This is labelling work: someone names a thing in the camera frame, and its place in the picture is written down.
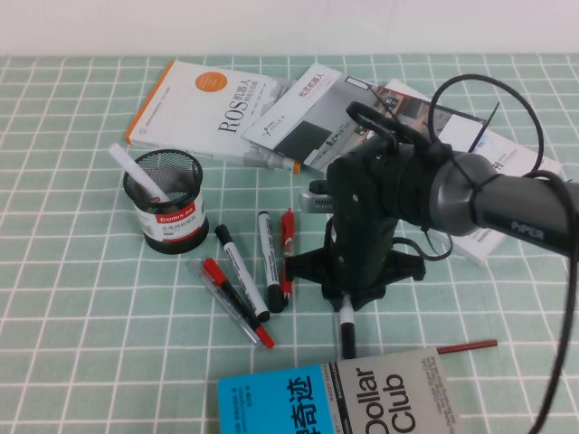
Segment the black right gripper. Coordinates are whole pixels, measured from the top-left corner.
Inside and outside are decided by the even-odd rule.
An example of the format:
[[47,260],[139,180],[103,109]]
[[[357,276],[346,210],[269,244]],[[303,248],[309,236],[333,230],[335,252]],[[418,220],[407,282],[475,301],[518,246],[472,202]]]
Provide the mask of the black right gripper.
[[338,312],[350,295],[355,312],[385,295],[389,284],[424,279],[424,260],[393,250],[398,219],[382,201],[389,162],[387,142],[372,137],[327,168],[326,187],[333,199],[322,248],[286,260],[289,279],[322,286],[322,296]]

